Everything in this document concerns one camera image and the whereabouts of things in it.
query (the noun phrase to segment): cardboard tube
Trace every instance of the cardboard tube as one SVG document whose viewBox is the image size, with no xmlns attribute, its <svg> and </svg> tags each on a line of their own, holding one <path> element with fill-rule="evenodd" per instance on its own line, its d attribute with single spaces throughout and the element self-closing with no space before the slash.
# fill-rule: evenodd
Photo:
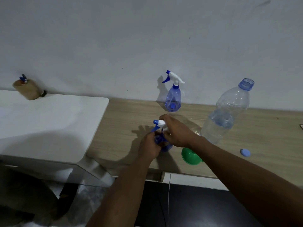
<svg viewBox="0 0 303 227">
<path fill-rule="evenodd" d="M 13 87 L 28 100 L 37 99 L 43 93 L 36 83 L 29 79 L 27 79 L 27 83 L 25 84 L 22 84 L 21 80 L 17 80 L 13 83 Z"/>
</svg>

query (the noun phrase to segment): forearm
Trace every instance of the forearm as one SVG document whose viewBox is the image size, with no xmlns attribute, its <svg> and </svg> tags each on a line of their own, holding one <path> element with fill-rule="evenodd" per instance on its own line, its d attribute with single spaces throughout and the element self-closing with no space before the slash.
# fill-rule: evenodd
<svg viewBox="0 0 303 227">
<path fill-rule="evenodd" d="M 150 163 L 150 160 L 137 157 L 115 180 L 87 226 L 133 227 Z"/>
<path fill-rule="evenodd" d="M 190 147 L 263 224 L 303 224 L 303 191 L 249 161 L 196 136 Z"/>
</svg>

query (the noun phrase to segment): green funnel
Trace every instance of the green funnel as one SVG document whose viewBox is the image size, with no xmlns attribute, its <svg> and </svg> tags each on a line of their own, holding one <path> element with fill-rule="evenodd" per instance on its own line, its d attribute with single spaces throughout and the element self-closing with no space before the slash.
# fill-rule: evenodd
<svg viewBox="0 0 303 227">
<path fill-rule="evenodd" d="M 183 148 L 181 152 L 183 160 L 189 165 L 198 165 L 203 160 L 191 149 Z"/>
</svg>

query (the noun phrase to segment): left hand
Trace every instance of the left hand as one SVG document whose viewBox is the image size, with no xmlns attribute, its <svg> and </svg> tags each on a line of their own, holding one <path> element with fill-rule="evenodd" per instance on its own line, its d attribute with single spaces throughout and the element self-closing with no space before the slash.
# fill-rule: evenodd
<svg viewBox="0 0 303 227">
<path fill-rule="evenodd" d="M 151 132 L 142 138 L 138 151 L 139 157 L 145 158 L 150 161 L 158 157 L 161 147 L 155 144 L 154 142 L 155 135 L 157 134 Z"/>
</svg>

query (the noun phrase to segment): spray bottle cap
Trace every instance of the spray bottle cap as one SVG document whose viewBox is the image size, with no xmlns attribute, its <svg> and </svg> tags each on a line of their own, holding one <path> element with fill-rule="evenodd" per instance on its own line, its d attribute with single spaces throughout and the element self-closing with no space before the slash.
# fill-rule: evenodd
<svg viewBox="0 0 303 227">
<path fill-rule="evenodd" d="M 168 131 L 168 127 L 166 126 L 165 124 L 165 121 L 164 120 L 154 120 L 154 124 L 155 124 L 155 127 L 151 130 L 152 132 L 155 132 L 156 130 L 162 128 L 162 130 L 164 131 Z"/>
<path fill-rule="evenodd" d="M 174 81 L 173 86 L 179 86 L 179 83 L 184 84 L 185 82 L 183 80 L 181 80 L 181 78 L 179 76 L 177 76 L 175 73 L 167 70 L 167 78 L 166 80 L 164 80 L 162 83 L 166 83 L 168 81 L 170 81 L 170 79 L 172 79 Z"/>
</svg>

